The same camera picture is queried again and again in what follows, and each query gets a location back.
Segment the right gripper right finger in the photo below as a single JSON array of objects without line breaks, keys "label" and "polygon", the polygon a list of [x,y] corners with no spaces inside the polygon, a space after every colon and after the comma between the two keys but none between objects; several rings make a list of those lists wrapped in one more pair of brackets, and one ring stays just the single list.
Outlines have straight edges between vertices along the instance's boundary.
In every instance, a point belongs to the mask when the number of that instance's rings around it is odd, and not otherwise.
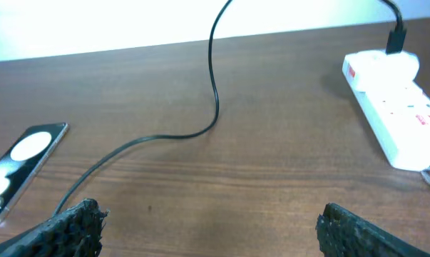
[{"label": "right gripper right finger", "polygon": [[325,257],[430,257],[336,203],[328,203],[315,227]]}]

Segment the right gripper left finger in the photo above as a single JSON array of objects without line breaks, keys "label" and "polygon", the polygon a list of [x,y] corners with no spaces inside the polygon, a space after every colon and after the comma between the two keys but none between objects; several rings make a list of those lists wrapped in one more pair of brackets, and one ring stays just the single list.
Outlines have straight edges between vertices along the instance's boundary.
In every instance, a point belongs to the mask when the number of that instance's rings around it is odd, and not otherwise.
[{"label": "right gripper left finger", "polygon": [[0,257],[95,257],[102,250],[102,231],[108,212],[96,200],[79,204],[0,243]]}]

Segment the black smartphone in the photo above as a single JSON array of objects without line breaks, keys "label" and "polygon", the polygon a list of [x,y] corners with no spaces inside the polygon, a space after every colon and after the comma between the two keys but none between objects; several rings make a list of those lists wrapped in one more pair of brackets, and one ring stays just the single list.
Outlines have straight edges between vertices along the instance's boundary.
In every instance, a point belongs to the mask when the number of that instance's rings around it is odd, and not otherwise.
[{"label": "black smartphone", "polygon": [[0,158],[0,223],[68,130],[66,122],[30,126]]}]

